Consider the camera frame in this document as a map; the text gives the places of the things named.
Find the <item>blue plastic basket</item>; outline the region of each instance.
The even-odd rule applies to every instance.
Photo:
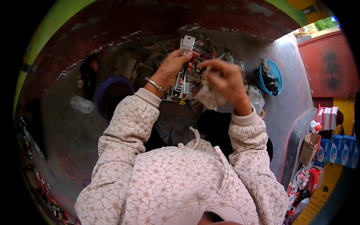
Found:
[[[275,85],[276,87],[278,87],[278,95],[281,93],[281,90],[283,89],[283,77],[281,76],[281,73],[280,73],[280,70],[279,68],[276,66],[276,64],[271,61],[270,59],[267,59],[266,60],[267,62],[267,66],[270,67],[270,71],[269,71],[269,74],[273,79],[275,78],[278,78],[278,82],[275,81]],[[260,66],[258,68],[258,71],[257,71],[257,79],[259,80],[259,84],[260,84],[260,88],[265,91],[266,93],[274,96],[271,91],[269,91],[265,84],[264,84],[264,81],[262,79],[262,74],[261,74],[261,67],[262,67],[262,63],[260,63]]]

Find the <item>jacket cuff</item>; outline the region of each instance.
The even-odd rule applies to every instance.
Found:
[[[233,122],[235,124],[240,125],[240,126],[247,126],[247,125],[254,123],[257,120],[258,115],[256,114],[256,110],[255,110],[254,106],[251,106],[251,108],[252,108],[252,113],[247,116],[236,115],[236,112],[234,109],[233,112],[231,113],[231,119],[233,120]]]
[[[134,95],[144,99],[146,102],[150,103],[156,108],[158,108],[161,103],[161,99],[158,96],[154,95],[153,93],[149,92],[144,88],[140,88],[137,92],[135,92]]]

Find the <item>purple bowl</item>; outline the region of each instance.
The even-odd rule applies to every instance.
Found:
[[[100,116],[109,122],[117,104],[126,96],[134,94],[134,86],[122,75],[105,80],[96,93],[95,105]]]

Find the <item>red box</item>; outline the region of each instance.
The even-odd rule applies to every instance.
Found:
[[[316,189],[321,187],[323,183],[325,170],[321,166],[314,166],[309,169],[309,181],[307,182],[306,189],[313,193]]]

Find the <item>stack of books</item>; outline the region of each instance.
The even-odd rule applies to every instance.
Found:
[[[336,129],[336,115],[339,107],[320,107],[317,122],[323,127],[323,130]]]

